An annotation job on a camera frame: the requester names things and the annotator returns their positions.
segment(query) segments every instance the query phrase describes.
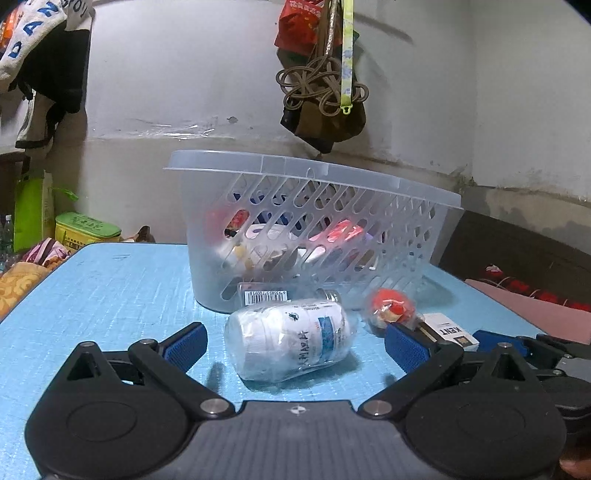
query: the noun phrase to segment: green bag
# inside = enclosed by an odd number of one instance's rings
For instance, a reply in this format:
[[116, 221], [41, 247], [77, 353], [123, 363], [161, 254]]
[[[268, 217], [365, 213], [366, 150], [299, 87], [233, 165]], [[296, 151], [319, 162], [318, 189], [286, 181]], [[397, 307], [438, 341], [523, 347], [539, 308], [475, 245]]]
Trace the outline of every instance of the green bag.
[[14, 251], [29, 249], [55, 230], [53, 181], [44, 170], [27, 173], [17, 184], [14, 204]]

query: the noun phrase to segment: green lanyard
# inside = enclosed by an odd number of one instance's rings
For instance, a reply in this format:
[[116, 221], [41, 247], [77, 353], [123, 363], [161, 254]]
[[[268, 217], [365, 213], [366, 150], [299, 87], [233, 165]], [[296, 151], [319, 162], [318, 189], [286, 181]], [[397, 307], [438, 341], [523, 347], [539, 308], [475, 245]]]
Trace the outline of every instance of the green lanyard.
[[353, 0], [343, 0], [343, 61], [340, 80], [340, 109], [349, 115], [353, 108]]

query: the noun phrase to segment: blue gripper pad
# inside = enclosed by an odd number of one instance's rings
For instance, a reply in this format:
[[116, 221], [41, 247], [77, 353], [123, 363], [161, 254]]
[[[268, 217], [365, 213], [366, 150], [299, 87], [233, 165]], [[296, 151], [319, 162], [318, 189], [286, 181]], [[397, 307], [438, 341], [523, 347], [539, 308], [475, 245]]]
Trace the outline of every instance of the blue gripper pad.
[[164, 359], [187, 373], [207, 351], [207, 330], [193, 322], [160, 345]]
[[518, 338], [487, 332], [486, 330], [478, 330], [472, 336], [480, 343], [478, 345], [479, 352], [492, 352], [498, 343], [507, 342], [513, 345], [521, 356], [527, 356], [527, 348]]
[[431, 357], [429, 348], [407, 335], [406, 327], [389, 324], [386, 328], [384, 344], [386, 353], [405, 373], [413, 371]]

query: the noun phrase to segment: white wall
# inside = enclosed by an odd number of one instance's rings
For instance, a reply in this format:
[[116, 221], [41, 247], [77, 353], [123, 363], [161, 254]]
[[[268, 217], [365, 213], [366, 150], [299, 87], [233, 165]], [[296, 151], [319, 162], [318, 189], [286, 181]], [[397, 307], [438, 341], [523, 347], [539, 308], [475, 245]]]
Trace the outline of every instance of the white wall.
[[477, 184], [591, 197], [591, 26], [563, 0], [472, 6]]
[[[161, 170], [173, 150], [316, 155], [279, 125], [282, 67], [273, 42], [282, 2], [95, 3], [86, 114], [64, 121], [46, 164], [56, 183], [80, 195], [79, 211], [127, 234], [147, 223], [157, 240], [182, 241], [176, 180]], [[442, 181], [438, 173], [469, 173], [476, 116], [469, 0], [368, 0], [356, 8], [368, 121], [335, 148], [342, 155], [327, 159], [389, 161], [397, 166], [390, 171], [429, 183]], [[5, 150], [24, 113], [22, 106], [10, 113], [17, 97], [2, 101]]]

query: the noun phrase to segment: white pill bottle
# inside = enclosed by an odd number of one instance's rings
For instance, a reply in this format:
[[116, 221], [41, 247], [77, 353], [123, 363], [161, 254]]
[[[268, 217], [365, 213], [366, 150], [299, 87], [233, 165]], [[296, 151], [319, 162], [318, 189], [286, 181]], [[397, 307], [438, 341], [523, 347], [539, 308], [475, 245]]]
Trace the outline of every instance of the white pill bottle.
[[238, 310], [224, 337], [243, 380], [278, 383], [341, 361], [356, 331], [339, 303], [307, 299]]

